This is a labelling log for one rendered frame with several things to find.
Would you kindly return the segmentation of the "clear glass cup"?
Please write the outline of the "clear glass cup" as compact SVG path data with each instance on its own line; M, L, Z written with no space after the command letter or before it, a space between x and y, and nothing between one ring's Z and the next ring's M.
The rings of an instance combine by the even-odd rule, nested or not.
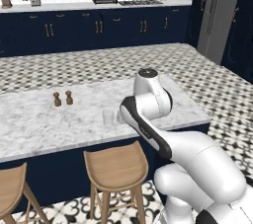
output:
M103 123L106 127L111 127L114 124L114 111L113 110L103 110Z

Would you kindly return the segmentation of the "wooden bar stool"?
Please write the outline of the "wooden bar stool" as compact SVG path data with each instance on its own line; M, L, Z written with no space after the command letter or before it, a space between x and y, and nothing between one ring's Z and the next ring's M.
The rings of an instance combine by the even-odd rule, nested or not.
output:
M90 188L90 218L94 217L95 206L101 210L101 224L107 224L110 211L127 206L137 208L140 224L146 224L141 184L148 174L148 162L138 141L130 145L109 148L96 152L83 152ZM129 190L130 202L111 207L114 192Z
M20 167L0 170L0 220L5 224L28 224L32 221L29 217L30 208L33 207L39 215L39 220L50 224L35 195L26 181L27 163ZM26 218L24 222L16 222L12 212L19 205L22 195L28 200Z

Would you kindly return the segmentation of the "brown wooden shaker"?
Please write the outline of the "brown wooden shaker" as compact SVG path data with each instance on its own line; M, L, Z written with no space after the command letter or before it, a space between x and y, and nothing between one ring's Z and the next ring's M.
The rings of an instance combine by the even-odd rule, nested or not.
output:
M54 96L54 105L56 107L60 107L61 106L61 99L59 98L59 93L58 92L54 92L53 96Z
M68 105L73 105L73 99L72 99L72 97L71 97L71 91L66 91L65 92L65 95L66 95L66 103L68 104Z

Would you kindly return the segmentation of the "dark blue island base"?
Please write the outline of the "dark blue island base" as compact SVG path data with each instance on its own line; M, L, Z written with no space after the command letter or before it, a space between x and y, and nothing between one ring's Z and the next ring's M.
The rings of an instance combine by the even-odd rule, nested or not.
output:
M148 161L147 181L153 179L156 169L171 164L142 138L134 137L72 150L39 155L17 161L0 163L0 170L16 168L28 163L27 182L41 206L90 195L83 151L95 152L112 147L130 145L138 140Z

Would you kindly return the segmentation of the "dark blue base cupboards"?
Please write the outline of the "dark blue base cupboards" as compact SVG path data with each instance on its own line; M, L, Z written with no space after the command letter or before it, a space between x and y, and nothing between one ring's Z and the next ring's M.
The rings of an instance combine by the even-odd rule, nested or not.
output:
M184 42L190 6L0 14L0 58Z

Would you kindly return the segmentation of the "black gas hob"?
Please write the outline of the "black gas hob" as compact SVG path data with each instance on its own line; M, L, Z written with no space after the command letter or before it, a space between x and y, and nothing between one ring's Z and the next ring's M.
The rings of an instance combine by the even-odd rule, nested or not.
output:
M122 6L143 6L143 5L161 5L158 0L124 0L118 2Z

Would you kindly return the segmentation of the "dark blue tall cupboards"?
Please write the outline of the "dark blue tall cupboards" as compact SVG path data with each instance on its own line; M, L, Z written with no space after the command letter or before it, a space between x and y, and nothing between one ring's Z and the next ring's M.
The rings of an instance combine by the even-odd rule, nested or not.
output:
M205 7L206 0L193 0L192 2L191 18L188 26L188 44L193 47L198 45Z
M237 0L221 65L253 84L253 0Z

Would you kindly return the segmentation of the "grey fridge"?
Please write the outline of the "grey fridge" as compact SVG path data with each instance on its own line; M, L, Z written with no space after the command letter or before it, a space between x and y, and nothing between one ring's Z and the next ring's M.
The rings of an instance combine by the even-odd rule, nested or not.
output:
M237 0L206 0L197 51L220 64Z

